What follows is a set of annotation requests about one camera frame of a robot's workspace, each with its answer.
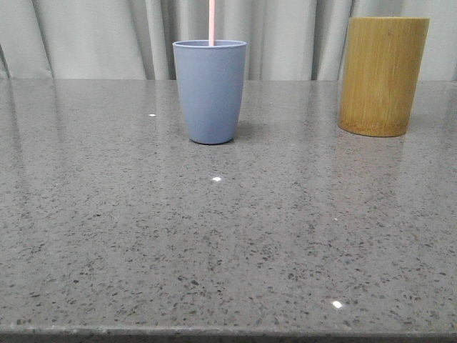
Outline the blue plastic cup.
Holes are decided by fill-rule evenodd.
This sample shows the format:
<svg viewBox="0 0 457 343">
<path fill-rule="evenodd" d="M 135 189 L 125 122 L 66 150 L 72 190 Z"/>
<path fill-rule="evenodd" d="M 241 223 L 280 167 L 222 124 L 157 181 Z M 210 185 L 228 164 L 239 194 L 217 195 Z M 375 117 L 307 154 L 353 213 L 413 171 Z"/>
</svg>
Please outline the blue plastic cup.
<svg viewBox="0 0 457 343">
<path fill-rule="evenodd" d="M 224 144 L 238 125 L 246 60 L 245 41 L 173 43 L 179 100 L 191 141 Z"/>
</svg>

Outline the bamboo cylindrical holder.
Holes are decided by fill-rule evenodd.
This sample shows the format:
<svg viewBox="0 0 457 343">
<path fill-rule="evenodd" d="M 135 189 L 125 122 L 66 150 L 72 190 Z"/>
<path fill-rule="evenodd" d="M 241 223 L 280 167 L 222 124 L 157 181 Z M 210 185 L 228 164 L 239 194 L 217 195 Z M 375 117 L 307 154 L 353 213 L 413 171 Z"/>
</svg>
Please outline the bamboo cylindrical holder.
<svg viewBox="0 0 457 343">
<path fill-rule="evenodd" d="M 424 17 L 352 17 L 338 126 L 353 134 L 406 133 L 426 44 Z"/>
</svg>

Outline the grey-white curtain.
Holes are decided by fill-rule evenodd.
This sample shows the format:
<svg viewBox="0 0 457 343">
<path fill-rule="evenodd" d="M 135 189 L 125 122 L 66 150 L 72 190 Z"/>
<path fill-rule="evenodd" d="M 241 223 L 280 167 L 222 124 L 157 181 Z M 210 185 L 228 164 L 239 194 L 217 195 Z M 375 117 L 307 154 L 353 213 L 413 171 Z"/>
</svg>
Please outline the grey-white curtain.
<svg viewBox="0 0 457 343">
<path fill-rule="evenodd" d="M 337 80 L 351 17 L 430 20 L 420 78 L 456 79 L 454 1 L 218 1 L 216 37 L 253 80 Z M 3 1 L 4 79 L 172 79 L 172 44 L 208 36 L 206 1 Z"/>
</svg>

